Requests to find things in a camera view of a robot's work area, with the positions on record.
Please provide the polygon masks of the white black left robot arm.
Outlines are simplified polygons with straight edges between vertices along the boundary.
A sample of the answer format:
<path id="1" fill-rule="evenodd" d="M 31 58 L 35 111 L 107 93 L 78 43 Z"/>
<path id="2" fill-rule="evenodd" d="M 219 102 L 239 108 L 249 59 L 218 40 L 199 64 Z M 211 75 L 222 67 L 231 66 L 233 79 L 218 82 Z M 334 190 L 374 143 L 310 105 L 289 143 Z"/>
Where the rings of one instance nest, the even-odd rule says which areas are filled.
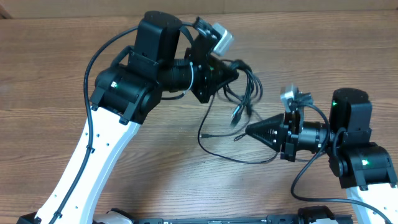
<path id="1" fill-rule="evenodd" d="M 19 223 L 93 223 L 103 188 L 124 148 L 165 91 L 192 92 L 201 103 L 238 78 L 224 55 L 234 37 L 201 18 L 183 22 L 160 11 L 144 14 L 134 45 L 125 47 L 84 91 L 87 120 L 51 196 Z"/>

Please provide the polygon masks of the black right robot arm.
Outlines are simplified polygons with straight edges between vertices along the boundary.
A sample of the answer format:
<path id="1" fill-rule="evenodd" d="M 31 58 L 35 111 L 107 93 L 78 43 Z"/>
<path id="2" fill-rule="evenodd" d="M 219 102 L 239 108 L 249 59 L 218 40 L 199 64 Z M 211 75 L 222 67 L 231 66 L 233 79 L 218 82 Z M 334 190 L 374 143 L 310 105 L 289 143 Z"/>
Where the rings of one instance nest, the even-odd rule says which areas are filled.
<path id="1" fill-rule="evenodd" d="M 281 90 L 285 112 L 250 124 L 246 135 L 257 139 L 282 160 L 294 162 L 297 152 L 313 157 L 297 174 L 290 193 L 306 202 L 349 203 L 359 223 L 397 223 L 397 174 L 388 151 L 371 141 L 373 106 L 365 91 L 333 92 L 330 115 L 316 107 L 310 93 L 292 85 Z M 304 172 L 322 155 L 346 191 L 346 198 L 303 197 L 295 193 Z"/>

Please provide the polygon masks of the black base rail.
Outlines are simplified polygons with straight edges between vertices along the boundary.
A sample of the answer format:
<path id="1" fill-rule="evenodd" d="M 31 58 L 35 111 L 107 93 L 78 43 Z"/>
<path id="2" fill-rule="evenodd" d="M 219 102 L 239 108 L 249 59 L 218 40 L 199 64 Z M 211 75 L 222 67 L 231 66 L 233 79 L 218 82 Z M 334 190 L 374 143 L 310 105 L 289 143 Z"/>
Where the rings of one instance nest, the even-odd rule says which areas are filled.
<path id="1" fill-rule="evenodd" d="M 100 221 L 96 218 L 91 223 L 118 223 L 109 221 Z M 139 224 L 298 224 L 305 223 L 303 218 L 298 215 L 268 215 L 266 217 L 254 218 L 188 218 L 188 219 L 162 219 L 162 218 L 140 218 L 134 221 L 127 219 L 121 223 L 139 223 Z M 336 216 L 334 219 L 321 218 L 308 223 L 336 223 L 353 224 L 354 221 L 349 215 Z"/>

